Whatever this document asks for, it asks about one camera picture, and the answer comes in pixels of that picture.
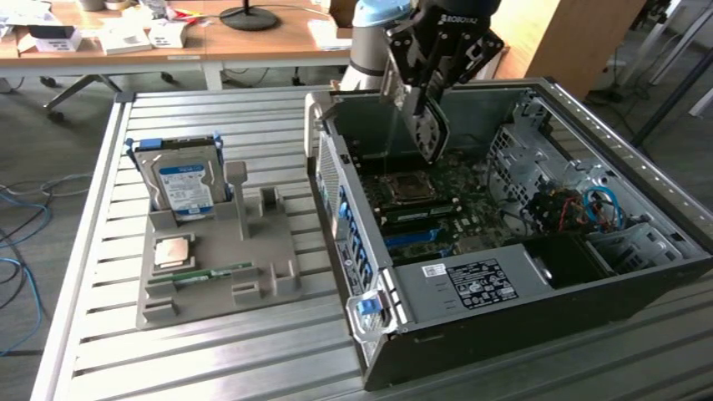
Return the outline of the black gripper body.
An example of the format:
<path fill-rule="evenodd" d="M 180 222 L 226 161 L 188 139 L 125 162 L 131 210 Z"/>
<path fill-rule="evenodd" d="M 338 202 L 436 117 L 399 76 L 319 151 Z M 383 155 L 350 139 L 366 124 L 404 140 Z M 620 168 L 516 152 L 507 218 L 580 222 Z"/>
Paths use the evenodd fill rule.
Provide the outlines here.
<path fill-rule="evenodd" d="M 500 7 L 499 1 L 423 1 L 418 6 L 416 23 L 428 23 L 431 28 L 430 70 L 438 67 L 439 53 L 446 50 L 446 40 L 454 34 L 474 34 L 479 38 L 492 32 L 492 16 Z"/>

